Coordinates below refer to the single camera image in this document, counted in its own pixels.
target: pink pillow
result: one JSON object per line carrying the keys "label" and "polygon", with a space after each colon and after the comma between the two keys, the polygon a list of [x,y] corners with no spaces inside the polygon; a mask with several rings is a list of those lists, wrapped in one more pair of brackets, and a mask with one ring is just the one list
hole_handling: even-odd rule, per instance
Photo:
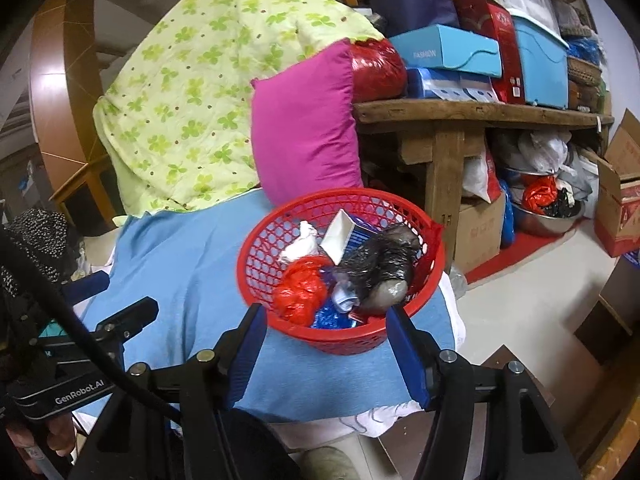
{"label": "pink pillow", "polygon": [[251,83],[255,167],[274,205],[332,187],[362,187],[349,40]]}

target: human hand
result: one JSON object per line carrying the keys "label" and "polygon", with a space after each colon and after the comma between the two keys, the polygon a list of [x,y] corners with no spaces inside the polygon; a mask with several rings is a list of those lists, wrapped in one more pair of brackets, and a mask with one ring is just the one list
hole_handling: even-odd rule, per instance
{"label": "human hand", "polygon": [[[47,445],[59,456],[70,454],[76,447],[76,430],[71,413],[52,418],[46,424],[49,429]],[[37,462],[27,453],[27,448],[36,446],[31,431],[21,424],[11,423],[7,425],[6,432],[29,469],[36,474],[41,473]]]}

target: stainless steel bowl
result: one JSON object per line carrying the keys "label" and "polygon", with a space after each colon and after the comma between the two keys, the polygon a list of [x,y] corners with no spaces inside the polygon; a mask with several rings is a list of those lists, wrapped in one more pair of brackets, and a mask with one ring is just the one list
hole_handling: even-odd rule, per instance
{"label": "stainless steel bowl", "polygon": [[513,220],[519,231],[534,236],[551,237],[563,235],[576,220],[584,215],[584,202],[578,203],[578,212],[569,218],[554,218],[553,216],[539,215],[521,208],[518,204],[511,203],[513,207]]}
{"label": "stainless steel bowl", "polygon": [[495,169],[497,170],[498,176],[504,179],[509,186],[520,185],[527,187],[527,185],[530,184],[532,180],[540,178],[541,176],[549,176],[549,173],[542,173],[541,171],[516,170],[515,168],[509,168],[508,166],[496,165]]}

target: bolt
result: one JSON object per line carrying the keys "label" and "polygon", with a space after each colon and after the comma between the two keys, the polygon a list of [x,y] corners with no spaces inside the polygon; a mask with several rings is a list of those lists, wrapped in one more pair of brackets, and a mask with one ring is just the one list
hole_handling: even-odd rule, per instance
{"label": "bolt", "polygon": [[453,350],[443,350],[440,352],[440,359],[442,359],[446,363],[452,363],[458,358],[458,354],[456,354]]}
{"label": "bolt", "polygon": [[135,363],[134,365],[131,365],[131,368],[129,368],[129,373],[131,375],[142,375],[143,373],[146,372],[146,363]]}
{"label": "bolt", "polygon": [[196,359],[201,363],[208,363],[216,356],[216,353],[213,350],[209,350],[208,348],[205,350],[200,350],[196,354]]}
{"label": "bolt", "polygon": [[520,361],[510,361],[509,370],[514,374],[521,374],[524,371],[524,365]]}

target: red mat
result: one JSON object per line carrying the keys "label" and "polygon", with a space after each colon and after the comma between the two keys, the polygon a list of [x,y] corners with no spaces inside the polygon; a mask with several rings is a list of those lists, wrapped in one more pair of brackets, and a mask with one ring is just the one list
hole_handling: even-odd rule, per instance
{"label": "red mat", "polygon": [[558,238],[562,238],[562,236],[564,235],[555,238],[540,238],[538,236],[516,232],[516,241],[511,247],[501,250],[497,256],[494,256],[479,267],[470,270],[466,274],[466,281],[473,283],[484,280],[496,272],[500,272],[507,267],[517,264],[524,260],[524,258],[531,256],[538,249],[555,242]]}

